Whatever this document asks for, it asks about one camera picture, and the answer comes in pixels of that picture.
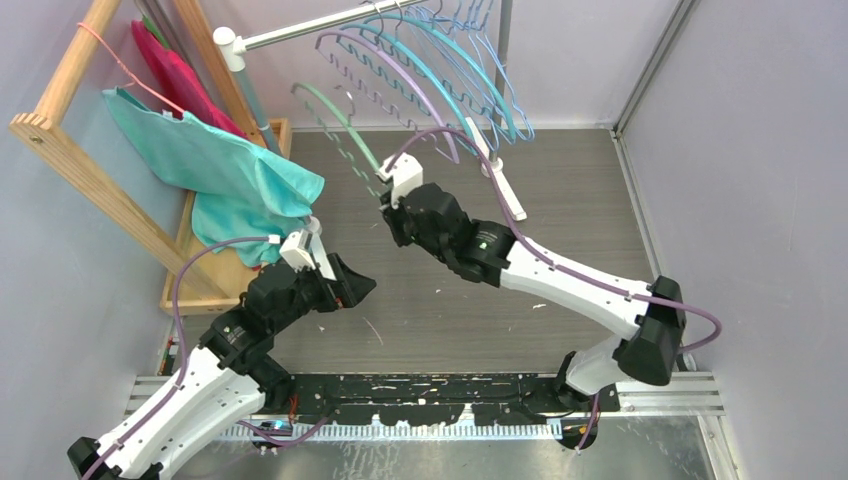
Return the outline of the purple wavy plastic hanger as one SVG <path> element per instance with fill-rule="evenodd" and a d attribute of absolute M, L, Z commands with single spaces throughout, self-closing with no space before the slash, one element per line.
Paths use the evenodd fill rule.
<path fill-rule="evenodd" d="M 447 94 L 446 90 L 429 67 L 422 64 L 420 59 L 402 42 L 385 34 L 382 29 L 374 29 L 369 25 L 359 23 L 348 23 L 340 29 L 321 32 L 316 39 L 316 50 L 321 49 L 322 41 L 325 39 L 335 41 L 339 48 L 368 67 L 375 76 L 384 80 L 388 86 L 414 104 L 436 125 L 442 127 L 447 125 L 417 81 L 419 79 L 429 81 L 436 87 L 437 92 L 443 96 Z M 339 73 L 350 81 L 351 85 L 356 87 L 360 96 L 380 106 L 384 112 L 394 117 L 405 128 L 415 132 L 423 129 L 414 119 L 402 116 L 400 108 L 386 101 L 380 91 L 368 87 L 362 78 L 355 75 L 353 70 L 341 64 L 338 55 L 325 51 L 321 55 L 334 65 Z"/>

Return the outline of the green plastic hanger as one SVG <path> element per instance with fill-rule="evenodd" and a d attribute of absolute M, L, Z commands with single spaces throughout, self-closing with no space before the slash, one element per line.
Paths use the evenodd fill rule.
<path fill-rule="evenodd" d="M 385 193 L 385 185 L 377 177 L 377 158 L 354 128 L 349 116 L 312 84 L 296 82 L 291 87 L 291 94 L 311 115 L 341 158 L 350 165 L 356 178 L 363 182 L 366 191 L 375 198 L 382 196 Z"/>

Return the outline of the teal wavy plastic hanger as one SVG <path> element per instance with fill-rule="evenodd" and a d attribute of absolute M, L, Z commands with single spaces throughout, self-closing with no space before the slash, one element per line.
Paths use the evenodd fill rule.
<path fill-rule="evenodd" d="M 535 132 L 487 34 L 493 13 L 492 1 L 461 1 L 453 11 L 415 5 L 372 15 L 353 31 L 431 82 L 456 117 L 452 127 L 481 130 L 484 145 L 497 150 L 532 140 Z"/>

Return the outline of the light blue wire hanger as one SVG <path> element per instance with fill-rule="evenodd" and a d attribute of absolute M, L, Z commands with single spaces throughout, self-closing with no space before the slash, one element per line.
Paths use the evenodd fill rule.
<path fill-rule="evenodd" d="M 499 22 L 508 22 L 510 14 L 509 1 L 439 1 L 434 7 L 416 9 L 426 27 L 439 34 L 430 43 L 448 69 L 449 92 L 494 151 L 524 136 L 519 126 L 523 114 L 501 49 L 509 42 L 509 25 Z"/>
<path fill-rule="evenodd" d="M 502 145 L 535 138 L 533 126 L 520 106 L 509 77 L 509 48 L 513 32 L 513 1 L 479 1 L 470 35 L 476 56 L 489 75 L 491 87 L 483 87 L 485 105 L 491 109 L 487 140 L 497 150 Z"/>
<path fill-rule="evenodd" d="M 454 17 L 453 34 L 465 50 L 456 74 L 492 152 L 534 138 L 509 78 L 513 9 L 511 1 L 463 1 Z"/>

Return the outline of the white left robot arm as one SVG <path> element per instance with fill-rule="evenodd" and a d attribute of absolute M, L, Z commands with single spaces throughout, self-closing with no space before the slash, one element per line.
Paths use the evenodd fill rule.
<path fill-rule="evenodd" d="M 72 444 L 67 455 L 78 477 L 168 479 L 236 422 L 285 409 L 294 382 L 270 355 L 276 335 L 312 312 L 353 308 L 376 287 L 336 253 L 324 264 L 329 277 L 284 261 L 262 268 L 138 410 L 100 438 Z"/>

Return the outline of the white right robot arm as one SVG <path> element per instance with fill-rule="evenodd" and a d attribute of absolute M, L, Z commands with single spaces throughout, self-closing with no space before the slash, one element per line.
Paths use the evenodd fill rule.
<path fill-rule="evenodd" d="M 470 218 L 435 183 L 403 195 L 386 192 L 380 203 L 397 245 L 422 248 L 466 281 L 535 295 L 611 332 L 563 360 L 554 387 L 565 409 L 580 410 L 602 388 L 626 379 L 669 384 L 686 326 L 675 306 L 677 282 L 628 280 L 561 257 L 506 225 Z"/>

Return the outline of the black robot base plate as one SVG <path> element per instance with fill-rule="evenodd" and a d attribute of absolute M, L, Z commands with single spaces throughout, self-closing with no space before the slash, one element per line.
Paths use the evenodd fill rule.
<path fill-rule="evenodd" d="M 597 401 L 569 404 L 554 377 L 512 374 L 303 374 L 287 398 L 270 401 L 252 419 L 297 438 L 320 420 L 313 441 L 547 440 L 589 447 L 581 439 L 593 408 L 621 409 L 609 385 Z"/>

